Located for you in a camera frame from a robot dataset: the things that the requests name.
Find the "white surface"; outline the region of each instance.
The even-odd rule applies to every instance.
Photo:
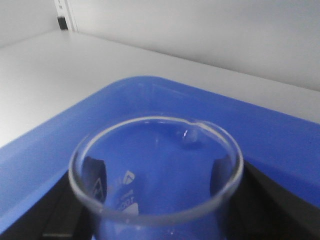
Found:
[[[79,32],[320,91],[319,0],[68,0]]]
[[[53,0],[0,0],[0,47],[57,29]]]
[[[320,123],[320,92],[78,33],[0,48],[0,147],[125,77],[154,75]]]

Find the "clear glass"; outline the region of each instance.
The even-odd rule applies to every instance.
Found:
[[[97,240],[222,240],[242,172],[241,150],[221,127],[151,115],[83,139],[69,180]]]

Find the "blue tray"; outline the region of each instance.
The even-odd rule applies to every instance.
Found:
[[[164,78],[117,81],[0,148],[0,233],[66,172],[79,141],[110,121],[144,112],[211,121],[244,158],[320,208],[320,125]]]

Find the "beaker rim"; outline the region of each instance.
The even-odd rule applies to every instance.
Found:
[[[82,187],[82,180],[77,174],[77,161],[83,159],[86,156],[86,153],[88,152],[90,147],[105,134],[124,125],[152,120],[173,121],[188,125],[196,125],[197,127],[200,127],[210,132],[211,134],[214,134],[216,137],[222,140],[226,144],[224,147],[228,148],[226,149],[227,152],[230,153],[230,151],[232,151],[235,157],[235,166],[233,168],[232,174],[230,175],[229,179],[226,181],[224,186],[219,191],[217,191],[209,200],[197,206],[179,212],[162,215],[133,215],[130,213],[114,210],[108,206],[105,206],[103,203],[86,193],[86,191]],[[90,211],[92,211],[99,217],[107,218],[108,220],[124,224],[137,224],[143,226],[164,226],[181,224],[188,221],[192,221],[218,209],[236,191],[242,178],[243,168],[244,160],[238,143],[222,127],[209,121],[192,119],[189,117],[181,118],[170,115],[145,115],[118,122],[109,127],[102,128],[102,130],[100,128],[100,130],[96,130],[93,133],[90,133],[87,137],[85,137],[78,144],[78,146],[72,154],[69,163],[68,177],[71,188],[75,193],[75,196],[80,200],[82,204],[84,204]]]

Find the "white wall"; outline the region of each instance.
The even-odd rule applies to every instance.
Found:
[[[68,0],[79,32],[320,91],[319,0]]]
[[[0,47],[56,29],[54,0],[0,0]]]

